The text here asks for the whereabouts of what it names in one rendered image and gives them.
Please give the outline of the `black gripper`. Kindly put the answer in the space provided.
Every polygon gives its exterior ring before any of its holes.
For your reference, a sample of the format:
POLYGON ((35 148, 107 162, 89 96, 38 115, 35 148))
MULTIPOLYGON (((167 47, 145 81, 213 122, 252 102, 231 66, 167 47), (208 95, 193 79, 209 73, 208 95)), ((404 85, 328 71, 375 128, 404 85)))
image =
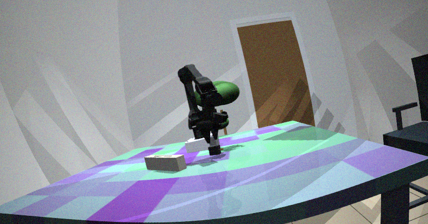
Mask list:
POLYGON ((216 111, 215 107, 209 107, 209 108, 202 108, 201 113, 203 113, 203 120, 200 122, 197 122, 196 128, 200 131, 206 142, 210 143, 210 132, 212 133, 215 140, 217 140, 218 136, 218 129, 222 124, 222 122, 219 121, 210 121, 211 112, 216 111))

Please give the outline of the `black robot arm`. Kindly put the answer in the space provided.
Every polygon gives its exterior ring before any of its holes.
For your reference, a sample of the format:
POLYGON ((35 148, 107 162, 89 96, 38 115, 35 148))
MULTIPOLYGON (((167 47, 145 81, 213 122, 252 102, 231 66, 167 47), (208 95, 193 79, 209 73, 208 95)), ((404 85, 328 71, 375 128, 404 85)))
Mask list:
MULTIPOLYGON (((203 138, 200 131, 194 127, 197 122, 203 120, 203 113, 198 109, 192 81, 195 83, 195 90, 200 95, 202 108, 220 106, 223 102, 223 97, 221 94, 217 93, 217 88, 213 82, 208 77, 202 76, 197 71, 194 64, 185 65, 178 71, 178 76, 186 90, 186 97, 189 106, 188 127, 189 129, 193 129, 195 136, 194 140, 203 138)), ((216 110, 215 113, 213 111, 211 112, 210 121, 216 120, 224 123, 227 121, 227 118, 228 114, 226 111, 217 113, 216 110)))

